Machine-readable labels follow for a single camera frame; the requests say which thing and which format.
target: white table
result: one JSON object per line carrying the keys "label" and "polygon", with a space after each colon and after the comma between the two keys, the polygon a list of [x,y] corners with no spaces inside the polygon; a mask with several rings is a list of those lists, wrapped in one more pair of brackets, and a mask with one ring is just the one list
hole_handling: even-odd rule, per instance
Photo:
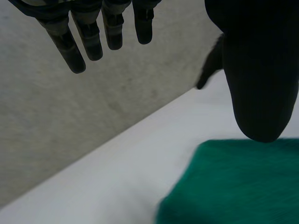
{"label": "white table", "polygon": [[[299,104],[283,136],[299,136]],[[0,211],[0,224],[150,224],[208,139],[245,138],[223,72],[190,90]]]}

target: green towel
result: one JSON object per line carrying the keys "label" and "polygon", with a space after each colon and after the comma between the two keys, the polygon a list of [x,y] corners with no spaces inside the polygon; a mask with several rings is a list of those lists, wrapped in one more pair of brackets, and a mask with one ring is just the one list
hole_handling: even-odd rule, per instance
{"label": "green towel", "polygon": [[299,223],[299,140],[201,144],[156,224]]}

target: concrete wall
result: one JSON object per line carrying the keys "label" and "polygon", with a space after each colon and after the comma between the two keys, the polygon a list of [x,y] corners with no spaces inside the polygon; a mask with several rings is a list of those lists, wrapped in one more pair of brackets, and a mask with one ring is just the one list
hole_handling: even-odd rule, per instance
{"label": "concrete wall", "polygon": [[73,74],[45,30],[0,1],[0,206],[94,150],[193,87],[220,33],[203,0],[163,0],[154,36],[140,45],[133,9],[125,11],[123,47],[87,59]]}

